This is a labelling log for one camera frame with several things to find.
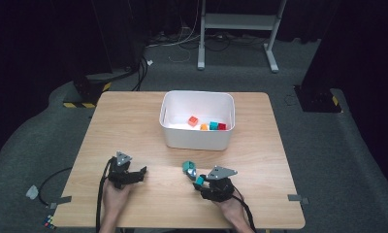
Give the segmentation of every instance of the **human arm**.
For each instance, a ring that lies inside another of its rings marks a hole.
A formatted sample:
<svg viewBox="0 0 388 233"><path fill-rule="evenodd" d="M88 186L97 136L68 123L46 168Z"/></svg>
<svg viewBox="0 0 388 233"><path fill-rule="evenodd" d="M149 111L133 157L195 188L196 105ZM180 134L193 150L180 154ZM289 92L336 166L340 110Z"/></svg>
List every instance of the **human arm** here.
<svg viewBox="0 0 388 233"><path fill-rule="evenodd" d="M122 189L115 188L109 180L104 182L103 203L104 216L101 222L100 233L113 233L116 228L119 215L122 213L128 194L133 185L128 184Z"/></svg>
<svg viewBox="0 0 388 233"><path fill-rule="evenodd" d="M235 191L234 196L241 198ZM213 202L219 207L224 217L234 226L239 233L254 233L244 217L243 205L235 198L230 198L223 202Z"/></svg>

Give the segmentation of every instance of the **white plastic bin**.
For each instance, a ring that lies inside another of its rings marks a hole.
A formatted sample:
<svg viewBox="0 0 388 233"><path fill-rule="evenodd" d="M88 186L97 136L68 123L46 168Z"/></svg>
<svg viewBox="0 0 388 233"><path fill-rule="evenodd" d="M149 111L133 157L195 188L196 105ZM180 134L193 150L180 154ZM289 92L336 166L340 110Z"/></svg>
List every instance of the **white plastic bin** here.
<svg viewBox="0 0 388 233"><path fill-rule="evenodd" d="M198 119L194 127L191 117ZM226 124L226 130L200 130L201 124ZM192 150L225 150L235 126L234 99L228 93L173 90L166 93L160 112L166 145Z"/></svg>

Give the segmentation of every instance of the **metal stand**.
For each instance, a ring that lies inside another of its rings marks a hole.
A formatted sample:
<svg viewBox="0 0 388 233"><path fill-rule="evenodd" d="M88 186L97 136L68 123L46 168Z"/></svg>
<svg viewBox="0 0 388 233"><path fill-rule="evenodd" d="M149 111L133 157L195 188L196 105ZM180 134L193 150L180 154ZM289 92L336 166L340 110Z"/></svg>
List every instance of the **metal stand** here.
<svg viewBox="0 0 388 233"><path fill-rule="evenodd" d="M256 15L231 15L231 14L206 14L206 0L203 0L201 10L201 34L200 45L198 50L198 65L199 70L206 68L206 51L204 46L206 28L220 29L246 29L246 30L267 30L272 31L270 41L264 44L264 52L266 53L270 68L273 73L278 72L273 55L273 44L275 41L276 32L281 23L282 13L284 12L287 0L281 0L279 10L275 16L256 16Z"/></svg>

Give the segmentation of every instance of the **black curtain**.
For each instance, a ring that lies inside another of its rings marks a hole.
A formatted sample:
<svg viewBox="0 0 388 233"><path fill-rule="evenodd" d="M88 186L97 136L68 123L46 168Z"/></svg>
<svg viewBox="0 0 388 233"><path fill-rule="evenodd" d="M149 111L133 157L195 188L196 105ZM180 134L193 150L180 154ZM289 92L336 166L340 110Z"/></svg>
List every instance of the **black curtain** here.
<svg viewBox="0 0 388 233"><path fill-rule="evenodd" d="M0 149L70 81L44 14L39 2L0 1Z"/></svg>
<svg viewBox="0 0 388 233"><path fill-rule="evenodd" d="M343 91L388 180L388 0L340 1L302 88Z"/></svg>

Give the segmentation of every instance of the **yellow black warning tape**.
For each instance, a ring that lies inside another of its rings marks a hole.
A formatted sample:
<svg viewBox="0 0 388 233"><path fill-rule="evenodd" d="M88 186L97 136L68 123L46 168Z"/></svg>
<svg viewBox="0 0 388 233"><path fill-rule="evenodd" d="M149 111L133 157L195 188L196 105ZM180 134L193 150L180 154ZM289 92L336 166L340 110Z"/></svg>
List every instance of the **yellow black warning tape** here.
<svg viewBox="0 0 388 233"><path fill-rule="evenodd" d="M104 87L103 87L103 92L104 91L108 91L110 89L110 87L112 86L112 83L107 83Z"/></svg>
<svg viewBox="0 0 388 233"><path fill-rule="evenodd" d="M110 87L112 86L112 83L107 83L104 85L102 92L108 91ZM90 103L90 102L64 102L64 107L66 108L87 108L87 109L93 109L97 107L97 103Z"/></svg>
<svg viewBox="0 0 388 233"><path fill-rule="evenodd" d="M64 107L66 108L87 108L87 109L92 109L95 108L96 105L93 103L63 103Z"/></svg>

